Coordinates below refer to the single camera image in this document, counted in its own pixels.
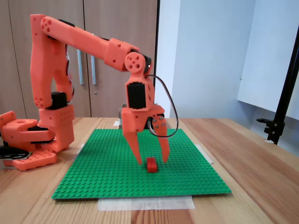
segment black cable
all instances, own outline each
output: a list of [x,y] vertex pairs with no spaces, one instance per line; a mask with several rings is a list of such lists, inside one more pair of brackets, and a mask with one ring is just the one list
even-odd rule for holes
[[[156,19],[156,44],[155,44],[155,58],[154,62],[157,61],[158,55],[158,37],[159,37],[159,21],[160,21],[160,0],[157,1],[157,19]],[[157,63],[154,63],[154,75],[156,75]],[[154,87],[156,87],[156,79],[153,80]]]
[[175,107],[175,105],[174,105],[174,103],[173,103],[173,100],[172,100],[172,98],[171,98],[171,95],[170,95],[170,93],[169,93],[169,91],[168,91],[168,89],[167,89],[165,83],[163,82],[163,80],[162,80],[161,78],[159,78],[158,76],[156,76],[156,75],[147,75],[145,78],[147,78],[147,77],[149,77],[149,76],[153,76],[153,77],[157,78],[157,79],[160,81],[160,83],[162,84],[162,86],[164,87],[165,92],[166,92],[166,94],[167,94],[167,96],[168,96],[168,99],[169,99],[170,102],[171,102],[171,105],[172,105],[172,108],[173,108],[173,110],[174,110],[174,114],[176,115],[176,120],[177,120],[177,127],[176,127],[176,130],[174,131],[174,133],[172,133],[171,135],[168,135],[168,136],[157,135],[157,134],[154,132],[154,130],[152,130],[152,128],[151,128],[151,121],[148,120],[148,126],[149,126],[150,133],[151,133],[152,135],[156,136],[156,137],[159,137],[159,138],[170,138],[170,137],[173,136],[173,135],[177,132],[177,130],[178,130],[178,113],[177,113],[176,107]]
[[68,76],[68,78],[69,78],[69,80],[70,80],[70,82],[71,82],[71,85],[72,85],[72,87],[73,87],[73,92],[71,93],[71,100],[73,99],[73,97],[74,97],[74,94],[75,94],[75,86],[74,86],[74,84],[73,84],[73,81],[72,81],[72,79],[71,79],[71,76],[70,76],[70,74],[69,74],[69,66],[70,66],[70,57],[69,57],[69,54],[67,53],[67,44],[65,45],[65,55],[66,55],[66,75]]
[[0,146],[0,159],[20,160],[30,156],[31,153],[20,148]]

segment orange robotic arm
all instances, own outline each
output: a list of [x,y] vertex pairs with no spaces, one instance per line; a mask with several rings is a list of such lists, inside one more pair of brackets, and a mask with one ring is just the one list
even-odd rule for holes
[[[143,131],[147,119],[153,118],[154,130],[158,136],[167,135],[166,122],[162,116],[164,109],[154,104],[154,85],[147,77],[152,67],[151,59],[139,53],[139,48],[131,44],[116,39],[102,39],[65,21],[41,14],[31,15],[30,20],[33,38],[30,71],[34,101],[40,108],[39,125],[50,130],[62,125],[62,123],[53,124],[49,120],[52,113],[48,110],[51,110],[54,103],[50,85],[54,77],[57,90],[65,92],[67,102],[71,100],[71,81],[67,74],[68,63],[65,56],[66,44],[71,45],[102,59],[105,64],[119,71],[131,73],[130,79],[126,82],[128,107],[123,108],[121,112],[122,129],[138,163],[141,164],[137,132]],[[55,117],[55,121],[60,122],[60,119]],[[170,152],[168,139],[160,137],[163,161],[167,162]]]

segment wooden cabinet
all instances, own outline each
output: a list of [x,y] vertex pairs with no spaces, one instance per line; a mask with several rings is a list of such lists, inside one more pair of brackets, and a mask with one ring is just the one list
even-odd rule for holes
[[[49,15],[100,37],[131,43],[152,60],[155,58],[157,0],[8,0],[1,1],[0,6],[0,26],[4,31],[0,36],[0,65],[5,73],[0,81],[0,114],[15,110],[18,117],[39,119],[30,80],[30,14]],[[68,46],[68,53],[75,87],[71,102],[75,116],[117,117],[119,108],[126,103],[125,82],[130,74],[114,70],[95,58],[93,84],[91,56],[81,52],[84,84],[80,85],[77,50]]]
[[[131,43],[155,58],[157,0],[84,0],[85,29],[97,36]],[[96,84],[87,59],[92,117],[118,117],[126,103],[128,72],[120,72],[95,59]]]
[[[23,90],[23,98],[27,118],[39,119],[38,108],[35,106],[30,80],[31,28],[30,14],[44,14],[76,24],[84,29],[82,0],[9,0],[11,27],[14,48],[18,63],[19,76]],[[76,117],[90,117],[89,87],[86,65],[86,53],[81,52],[82,68],[85,85],[80,85],[78,76],[77,50],[68,46],[70,57],[69,72],[73,77],[75,95],[71,102]]]
[[0,114],[15,111],[26,118],[7,1],[0,1],[0,30]]

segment white wall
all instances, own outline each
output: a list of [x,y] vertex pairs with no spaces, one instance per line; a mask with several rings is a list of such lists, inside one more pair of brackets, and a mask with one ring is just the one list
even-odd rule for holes
[[251,126],[256,107],[236,98],[254,4],[254,0],[181,1],[172,88],[180,117],[231,118]]
[[[180,3],[180,0],[160,1],[156,75],[165,82],[170,94],[172,94],[174,64],[177,50]],[[157,79],[155,95],[155,102],[165,109],[164,114],[165,117],[168,118],[170,116],[171,104],[164,87]]]
[[[299,24],[299,0],[256,0],[238,100],[276,111]],[[287,115],[299,119],[299,81]]]
[[[257,118],[274,119],[274,116],[275,116],[274,112],[267,111],[258,107],[253,118],[251,131],[254,131],[255,133],[267,139],[268,134],[263,132],[266,125],[257,122],[256,119]],[[288,117],[285,119],[284,132],[282,136],[279,138],[278,146],[299,156],[299,121],[298,120],[288,118]]]

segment black clamp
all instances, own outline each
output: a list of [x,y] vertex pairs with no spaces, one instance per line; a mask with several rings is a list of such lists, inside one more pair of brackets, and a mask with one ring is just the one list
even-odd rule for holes
[[260,123],[265,123],[266,128],[264,130],[265,133],[268,134],[267,140],[271,140],[274,144],[277,145],[279,137],[282,135],[285,127],[284,122],[277,122],[274,120],[269,120],[265,118],[256,119]]
[[0,146],[0,159],[21,160],[30,156],[30,152],[10,146]]

